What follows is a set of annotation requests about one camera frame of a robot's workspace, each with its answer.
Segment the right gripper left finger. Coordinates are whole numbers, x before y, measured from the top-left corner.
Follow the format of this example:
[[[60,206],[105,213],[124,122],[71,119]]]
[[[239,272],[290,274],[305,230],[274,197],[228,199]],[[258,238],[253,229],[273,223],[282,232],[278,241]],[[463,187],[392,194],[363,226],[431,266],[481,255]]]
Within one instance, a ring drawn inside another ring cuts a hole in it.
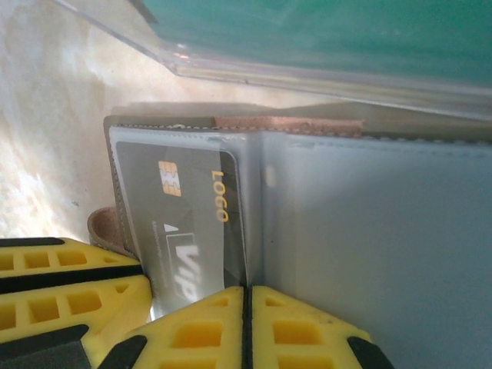
[[[242,287],[226,288],[130,331],[100,368],[242,368]]]

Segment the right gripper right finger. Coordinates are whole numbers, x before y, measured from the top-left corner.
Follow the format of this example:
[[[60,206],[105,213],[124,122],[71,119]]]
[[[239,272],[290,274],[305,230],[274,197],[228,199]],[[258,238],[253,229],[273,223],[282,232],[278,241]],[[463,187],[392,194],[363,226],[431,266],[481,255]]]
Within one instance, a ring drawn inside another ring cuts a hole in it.
[[[253,368],[392,368],[366,331],[265,286],[251,296]]]

